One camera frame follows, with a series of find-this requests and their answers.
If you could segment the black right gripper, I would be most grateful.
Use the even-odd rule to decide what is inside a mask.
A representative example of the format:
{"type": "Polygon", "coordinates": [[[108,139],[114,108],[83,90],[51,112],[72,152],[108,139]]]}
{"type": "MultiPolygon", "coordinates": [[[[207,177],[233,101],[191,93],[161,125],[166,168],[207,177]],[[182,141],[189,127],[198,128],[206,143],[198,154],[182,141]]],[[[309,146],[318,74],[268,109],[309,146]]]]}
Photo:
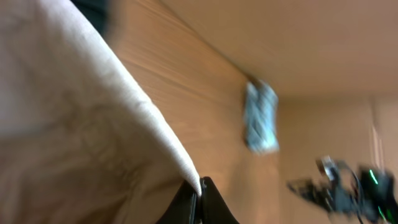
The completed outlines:
{"type": "Polygon", "coordinates": [[[397,201],[394,196],[393,174],[375,167],[361,166],[355,173],[343,160],[324,157],[316,161],[324,183],[312,179],[287,182],[288,189],[302,199],[347,217],[365,218],[371,223],[397,222],[397,201]]]}

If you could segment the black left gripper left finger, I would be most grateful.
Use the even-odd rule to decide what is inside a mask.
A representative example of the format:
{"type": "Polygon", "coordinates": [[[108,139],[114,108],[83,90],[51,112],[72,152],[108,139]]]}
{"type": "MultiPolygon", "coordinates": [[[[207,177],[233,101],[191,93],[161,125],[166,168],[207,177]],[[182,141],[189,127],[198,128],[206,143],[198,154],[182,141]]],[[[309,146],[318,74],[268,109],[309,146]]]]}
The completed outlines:
{"type": "Polygon", "coordinates": [[[196,205],[197,193],[184,181],[156,224],[194,224],[196,205]]]}

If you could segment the beige cotton shorts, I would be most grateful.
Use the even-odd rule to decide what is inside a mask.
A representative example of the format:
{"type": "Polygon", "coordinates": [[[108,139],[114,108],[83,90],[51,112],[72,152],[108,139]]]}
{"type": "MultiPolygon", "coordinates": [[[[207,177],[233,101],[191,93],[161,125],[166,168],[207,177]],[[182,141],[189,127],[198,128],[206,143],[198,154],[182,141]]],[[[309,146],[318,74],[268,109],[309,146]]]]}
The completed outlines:
{"type": "Polygon", "coordinates": [[[1,2],[1,222],[154,223],[200,178],[71,1],[1,2]]]}

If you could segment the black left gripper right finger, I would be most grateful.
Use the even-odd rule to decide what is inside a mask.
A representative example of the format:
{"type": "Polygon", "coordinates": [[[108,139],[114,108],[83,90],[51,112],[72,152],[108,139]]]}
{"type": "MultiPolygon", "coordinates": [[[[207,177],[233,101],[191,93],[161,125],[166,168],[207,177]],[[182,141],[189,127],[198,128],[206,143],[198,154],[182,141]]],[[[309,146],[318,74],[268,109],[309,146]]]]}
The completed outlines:
{"type": "Polygon", "coordinates": [[[239,224],[210,177],[200,179],[200,220],[202,224],[239,224]]]}

